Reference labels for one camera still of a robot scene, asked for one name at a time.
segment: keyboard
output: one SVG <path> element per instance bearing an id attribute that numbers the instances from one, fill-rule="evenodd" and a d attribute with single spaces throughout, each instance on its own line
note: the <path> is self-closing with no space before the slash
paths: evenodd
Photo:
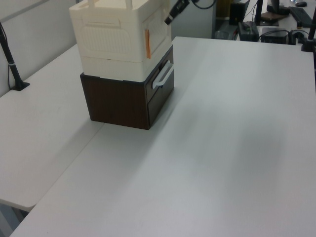
<path id="1" fill-rule="evenodd" d="M 310 16 L 306 13 L 306 11 L 300 7 L 293 7 L 290 6 L 290 11 L 292 16 L 297 22 L 302 22 L 303 27 L 310 28 L 312 26 L 312 19 Z"/>

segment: white plastic box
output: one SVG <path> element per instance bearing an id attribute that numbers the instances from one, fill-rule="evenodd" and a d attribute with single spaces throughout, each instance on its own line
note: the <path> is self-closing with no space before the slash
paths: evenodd
<path id="1" fill-rule="evenodd" d="M 70 8 L 85 75 L 143 82 L 171 47 L 169 0 L 84 0 Z"/>

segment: table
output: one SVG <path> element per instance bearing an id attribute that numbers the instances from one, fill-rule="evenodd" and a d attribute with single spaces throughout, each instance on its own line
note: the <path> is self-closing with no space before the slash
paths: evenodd
<path id="1" fill-rule="evenodd" d="M 257 2 L 256 0 L 251 0 L 250 1 L 246 13 L 248 13 L 251 10 L 251 8 L 256 4 L 256 2 Z M 303 9 L 307 12 L 307 14 L 311 18 L 313 18 L 315 7 L 316 7 L 316 2 L 313 1 L 313 0 L 306 0 L 306 2 L 307 2 L 307 6 L 303 7 Z M 267 12 L 267 4 L 268 4 L 268 0 L 264 0 L 263 1 L 263 6 L 262 6 L 262 13 Z M 295 6 L 295 2 L 292 2 L 290 0 L 280 0 L 280 4 L 283 5 L 283 6 L 286 6 L 286 7 Z M 250 14 L 248 14 L 243 21 L 244 22 L 252 21 L 252 12 Z M 296 22 L 296 20 L 294 19 L 294 17 L 291 14 L 289 14 L 287 17 L 279 20 L 278 22 L 279 22 L 279 26 L 278 27 L 275 27 L 275 26 L 258 26 L 259 34 L 261 34 L 263 27 L 284 28 L 284 29 L 286 29 L 288 31 L 297 29 L 296 28 L 297 22 Z M 309 28 L 302 28 L 301 30 L 305 30 L 308 33 L 310 31 Z"/>
<path id="2" fill-rule="evenodd" d="M 12 237 L 315 235 L 313 55 L 173 45 L 175 89 L 154 126 L 104 124 Z"/>
<path id="3" fill-rule="evenodd" d="M 30 211 L 101 128 L 81 73 L 74 46 L 0 98 L 0 203 Z"/>

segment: black box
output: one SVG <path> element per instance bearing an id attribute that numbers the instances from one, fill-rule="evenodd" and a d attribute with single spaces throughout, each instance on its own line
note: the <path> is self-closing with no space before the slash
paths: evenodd
<path id="1" fill-rule="evenodd" d="M 173 63 L 171 47 L 144 82 L 121 81 L 81 74 L 81 83 L 92 121 L 150 129 L 174 88 L 170 74 L 163 86 L 153 82 L 163 67 Z"/>
<path id="2" fill-rule="evenodd" d="M 239 22 L 238 33 L 241 41 L 257 42 L 259 40 L 259 32 L 253 21 Z"/>
<path id="3" fill-rule="evenodd" d="M 264 27 L 262 29 L 262 43 L 279 43 L 286 44 L 287 32 L 283 28 Z"/>
<path id="4" fill-rule="evenodd" d="M 238 25 L 238 22 L 243 21 L 245 14 L 249 5 L 249 0 L 247 2 L 231 3 L 231 10 L 229 15 L 229 24 Z"/>

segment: wooden drawer unit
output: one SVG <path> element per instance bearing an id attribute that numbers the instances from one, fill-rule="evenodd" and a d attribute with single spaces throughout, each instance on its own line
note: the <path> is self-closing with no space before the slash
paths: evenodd
<path id="1" fill-rule="evenodd" d="M 144 82 L 103 79 L 82 73 L 80 78 L 91 120 L 150 129 L 174 88 L 172 63 L 171 47 Z"/>

